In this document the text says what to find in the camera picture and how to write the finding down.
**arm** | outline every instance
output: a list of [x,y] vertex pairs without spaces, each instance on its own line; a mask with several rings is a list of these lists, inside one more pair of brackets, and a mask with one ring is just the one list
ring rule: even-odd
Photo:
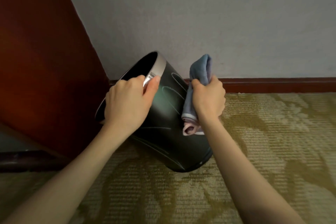
[[145,120],[158,89],[153,78],[143,93],[144,76],[119,81],[106,95],[105,124],[90,145],[3,224],[68,223],[98,174]]
[[193,104],[217,166],[244,223],[304,223],[255,169],[220,123],[225,90],[215,77],[209,85],[192,82]]

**person's right arm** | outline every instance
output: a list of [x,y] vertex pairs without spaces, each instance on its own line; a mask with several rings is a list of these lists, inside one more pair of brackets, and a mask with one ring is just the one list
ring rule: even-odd
[[198,80],[193,80],[192,86],[199,122],[243,222],[304,223],[255,169],[219,121],[225,107],[222,83],[213,76],[207,86]]

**cloth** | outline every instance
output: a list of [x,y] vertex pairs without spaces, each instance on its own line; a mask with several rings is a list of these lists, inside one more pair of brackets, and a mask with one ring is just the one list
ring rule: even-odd
[[204,132],[198,122],[198,117],[193,105],[193,87],[191,81],[198,79],[203,85],[208,85],[211,80],[212,58],[204,54],[199,60],[195,61],[190,67],[190,81],[185,97],[182,120],[184,121],[183,135],[190,136],[193,134],[204,135]]

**waste bin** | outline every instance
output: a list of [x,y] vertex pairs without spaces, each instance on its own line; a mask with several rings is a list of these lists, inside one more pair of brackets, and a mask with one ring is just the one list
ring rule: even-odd
[[[193,171],[212,156],[204,135],[184,136],[181,119],[188,85],[159,52],[151,52],[129,69],[121,79],[146,76],[145,83],[161,76],[159,89],[141,127],[131,138],[147,148],[166,167],[176,172]],[[99,106],[95,119],[103,121],[105,100]]]

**floral carpet pattern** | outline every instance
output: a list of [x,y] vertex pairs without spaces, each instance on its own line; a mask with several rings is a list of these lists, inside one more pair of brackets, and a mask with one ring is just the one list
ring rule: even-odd
[[[306,223],[336,223],[336,94],[227,94],[221,121]],[[0,221],[55,172],[0,174]],[[214,158],[174,173],[126,141],[71,224],[241,223]]]

